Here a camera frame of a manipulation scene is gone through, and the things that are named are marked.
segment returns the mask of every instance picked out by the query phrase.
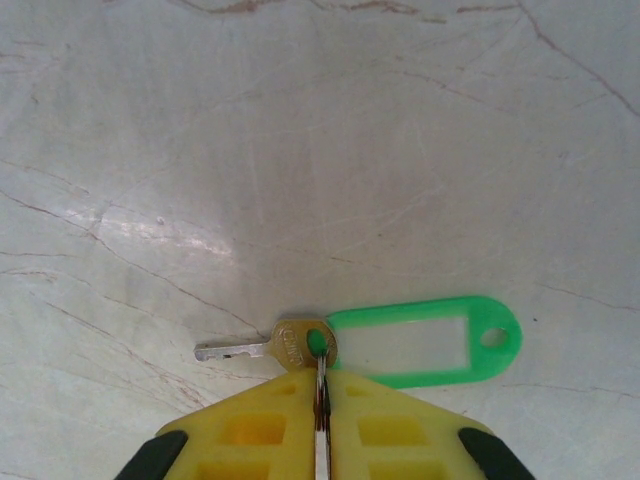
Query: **key tag hole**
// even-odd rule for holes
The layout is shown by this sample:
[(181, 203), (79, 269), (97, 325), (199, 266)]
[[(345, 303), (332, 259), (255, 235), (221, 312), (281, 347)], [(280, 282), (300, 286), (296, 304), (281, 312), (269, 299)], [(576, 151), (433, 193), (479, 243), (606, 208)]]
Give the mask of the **key tag hole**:
[(326, 352), (329, 346), (324, 334), (320, 330), (313, 328), (307, 332), (307, 347), (309, 347), (311, 355), (317, 358), (322, 352)]
[(504, 328), (490, 328), (480, 337), (480, 344), (486, 348), (499, 348), (507, 343), (509, 334)]

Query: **marble surface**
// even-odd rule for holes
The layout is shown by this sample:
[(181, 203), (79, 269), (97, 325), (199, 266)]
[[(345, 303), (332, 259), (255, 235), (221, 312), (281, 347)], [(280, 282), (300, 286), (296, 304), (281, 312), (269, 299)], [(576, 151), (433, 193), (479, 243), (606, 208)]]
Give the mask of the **marble surface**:
[(637, 478), (637, 2), (228, 2), (0, 1), (0, 478), (113, 478), (282, 371), (197, 341), (472, 293), (520, 357), (411, 393)]

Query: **green key tag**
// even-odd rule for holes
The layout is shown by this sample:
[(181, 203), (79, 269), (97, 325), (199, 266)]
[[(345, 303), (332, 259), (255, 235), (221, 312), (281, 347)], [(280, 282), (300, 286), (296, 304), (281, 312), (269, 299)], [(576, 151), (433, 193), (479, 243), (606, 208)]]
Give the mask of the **green key tag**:
[(522, 344), (513, 313), (480, 296), (345, 310), (327, 321), (338, 342), (333, 368), (393, 388), (486, 380)]

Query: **brass key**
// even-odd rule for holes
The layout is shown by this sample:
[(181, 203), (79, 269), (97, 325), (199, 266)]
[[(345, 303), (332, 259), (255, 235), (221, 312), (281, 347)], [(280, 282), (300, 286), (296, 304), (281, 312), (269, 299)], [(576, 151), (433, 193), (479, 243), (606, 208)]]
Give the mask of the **brass key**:
[(327, 350), (327, 366), (332, 366), (338, 356), (336, 337), (327, 323), (320, 318), (282, 319), (271, 331), (271, 339), (264, 343), (216, 346), (210, 343), (196, 345), (196, 360), (225, 359), (248, 354), (251, 357), (275, 357), (289, 371), (315, 367), (318, 363), (309, 347), (309, 335), (317, 331), (324, 337)]

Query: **yellow plastic object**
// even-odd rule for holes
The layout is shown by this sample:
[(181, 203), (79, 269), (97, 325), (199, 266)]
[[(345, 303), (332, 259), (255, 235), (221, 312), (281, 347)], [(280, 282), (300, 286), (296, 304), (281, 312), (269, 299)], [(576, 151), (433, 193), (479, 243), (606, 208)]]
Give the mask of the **yellow plastic object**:
[[(334, 480), (484, 480), (458, 438), (484, 425), (329, 371)], [(188, 441), (166, 480), (313, 480), (316, 371), (289, 373), (163, 427)]]

